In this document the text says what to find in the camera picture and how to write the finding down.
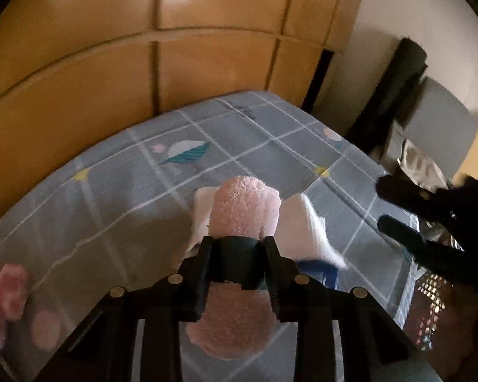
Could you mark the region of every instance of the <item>white cloth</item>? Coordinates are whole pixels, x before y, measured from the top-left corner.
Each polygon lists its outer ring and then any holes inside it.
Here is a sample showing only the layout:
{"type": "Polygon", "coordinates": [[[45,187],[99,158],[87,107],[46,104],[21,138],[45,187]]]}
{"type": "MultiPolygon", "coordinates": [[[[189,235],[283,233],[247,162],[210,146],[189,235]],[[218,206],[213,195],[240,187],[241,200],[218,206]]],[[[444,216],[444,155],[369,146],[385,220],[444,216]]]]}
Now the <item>white cloth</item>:
{"type": "MultiPolygon", "coordinates": [[[[208,234],[210,211],[218,188],[203,187],[195,191],[192,235],[186,255],[208,234]]],[[[317,216],[304,194],[295,194],[282,201],[274,237],[283,257],[295,261],[324,260],[337,268],[347,268],[344,258],[329,243],[324,217],[317,216]]]]}

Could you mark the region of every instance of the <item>gray plaid bedsheet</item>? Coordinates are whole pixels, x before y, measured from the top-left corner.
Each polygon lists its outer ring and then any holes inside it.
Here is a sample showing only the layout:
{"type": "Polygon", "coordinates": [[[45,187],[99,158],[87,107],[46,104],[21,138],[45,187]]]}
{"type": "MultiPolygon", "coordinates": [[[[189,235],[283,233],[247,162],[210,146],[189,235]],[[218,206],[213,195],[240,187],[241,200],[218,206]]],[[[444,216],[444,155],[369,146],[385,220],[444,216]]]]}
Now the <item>gray plaid bedsheet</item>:
{"type": "MultiPolygon", "coordinates": [[[[322,123],[268,92],[243,92],[163,114],[83,152],[0,220],[0,267],[32,276],[24,318],[10,326],[4,357],[31,380],[52,353],[32,345],[41,308],[62,319],[61,343],[113,286],[152,285],[172,272],[191,233],[193,192],[253,175],[282,199],[305,192],[326,218],[329,241],[350,264],[338,289],[367,288],[402,325],[416,267],[376,220],[416,217],[376,196],[383,169],[322,123]]],[[[296,325],[244,361],[217,361],[181,332],[185,380],[292,380],[296,325]]]]}

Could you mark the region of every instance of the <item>wall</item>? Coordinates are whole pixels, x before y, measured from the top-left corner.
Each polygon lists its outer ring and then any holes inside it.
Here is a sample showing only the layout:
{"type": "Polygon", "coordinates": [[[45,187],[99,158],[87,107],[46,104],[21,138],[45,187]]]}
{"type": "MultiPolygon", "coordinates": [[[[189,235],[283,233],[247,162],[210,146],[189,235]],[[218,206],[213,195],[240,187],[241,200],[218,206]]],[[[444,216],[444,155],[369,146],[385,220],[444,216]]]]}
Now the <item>wall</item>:
{"type": "Polygon", "coordinates": [[[349,44],[315,115],[345,133],[402,37],[423,47],[426,74],[478,119],[478,18],[465,0],[362,0],[349,44]]]}

